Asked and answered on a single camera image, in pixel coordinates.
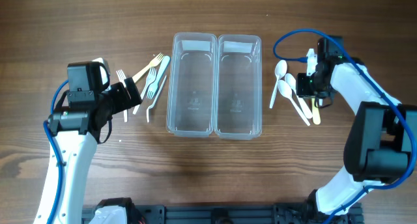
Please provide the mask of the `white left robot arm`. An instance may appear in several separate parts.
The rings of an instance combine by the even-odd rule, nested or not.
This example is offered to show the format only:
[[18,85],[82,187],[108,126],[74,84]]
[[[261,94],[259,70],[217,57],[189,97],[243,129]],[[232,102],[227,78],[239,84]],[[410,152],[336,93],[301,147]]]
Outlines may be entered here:
[[58,87],[43,128],[50,160],[35,223],[81,223],[87,174],[114,114],[141,102],[132,78],[74,90]]

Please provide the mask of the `yellow plastic spoon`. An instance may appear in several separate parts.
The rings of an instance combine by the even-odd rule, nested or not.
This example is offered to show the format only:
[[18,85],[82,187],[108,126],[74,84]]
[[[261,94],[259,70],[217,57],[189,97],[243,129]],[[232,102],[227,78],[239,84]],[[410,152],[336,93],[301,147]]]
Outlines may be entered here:
[[315,99],[311,99],[311,110],[312,110],[312,119],[313,123],[319,125],[321,123],[321,117],[319,114],[319,108],[316,106]]

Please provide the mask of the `yellow plastic fork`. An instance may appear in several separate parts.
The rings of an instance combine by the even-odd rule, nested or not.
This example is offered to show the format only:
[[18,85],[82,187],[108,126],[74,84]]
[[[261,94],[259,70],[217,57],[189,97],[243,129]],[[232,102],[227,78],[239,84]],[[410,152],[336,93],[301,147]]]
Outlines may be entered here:
[[144,67],[144,68],[142,68],[138,73],[136,73],[133,77],[132,77],[132,79],[133,79],[133,81],[136,83],[137,81],[139,81],[142,77],[143,77],[143,75],[150,69],[150,68],[152,68],[152,67],[156,67],[156,66],[158,66],[161,62],[162,62],[162,59],[164,58],[164,54],[163,53],[159,53],[157,56],[155,56],[155,58],[153,59],[153,60],[151,60],[150,62],[149,62],[149,64],[146,66],[146,67]]

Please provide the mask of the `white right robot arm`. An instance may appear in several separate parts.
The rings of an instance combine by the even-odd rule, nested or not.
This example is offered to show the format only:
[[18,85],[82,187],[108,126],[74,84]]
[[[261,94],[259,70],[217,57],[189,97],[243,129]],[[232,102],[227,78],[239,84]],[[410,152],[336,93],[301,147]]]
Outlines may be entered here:
[[315,99],[340,93],[355,114],[343,151],[343,167],[304,202],[304,221],[331,223],[369,192],[393,189],[416,163],[416,107],[391,97],[358,59],[336,57],[299,73],[296,93]]

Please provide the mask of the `translucent curved white fork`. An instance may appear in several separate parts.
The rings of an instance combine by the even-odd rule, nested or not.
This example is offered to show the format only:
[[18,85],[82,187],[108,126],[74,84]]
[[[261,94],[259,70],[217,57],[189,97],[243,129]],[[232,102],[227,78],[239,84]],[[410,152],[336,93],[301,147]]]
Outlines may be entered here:
[[159,98],[159,96],[160,96],[160,94],[161,94],[161,92],[162,92],[162,90],[164,88],[164,84],[165,84],[166,79],[167,79],[167,76],[164,77],[164,80],[162,81],[162,84],[160,85],[160,87],[158,89],[158,92],[157,92],[157,94],[156,94],[156,96],[154,98],[153,103],[147,108],[147,111],[146,111],[147,123],[150,122],[150,112],[151,112],[151,109],[154,108],[154,106],[156,105],[156,103],[158,101],[158,98]]

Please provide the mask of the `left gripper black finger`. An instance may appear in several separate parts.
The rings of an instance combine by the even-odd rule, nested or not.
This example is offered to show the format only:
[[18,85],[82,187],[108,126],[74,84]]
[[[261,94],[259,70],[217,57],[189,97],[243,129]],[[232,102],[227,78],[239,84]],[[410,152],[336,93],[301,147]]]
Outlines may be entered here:
[[112,115],[131,108],[129,105],[130,95],[121,82],[111,85],[109,97],[111,99]]
[[137,86],[133,78],[132,77],[126,78],[124,82],[126,84],[126,90],[128,91],[130,95],[130,101],[129,101],[130,107],[134,107],[134,106],[141,104],[143,100],[141,98],[141,95],[137,89]]

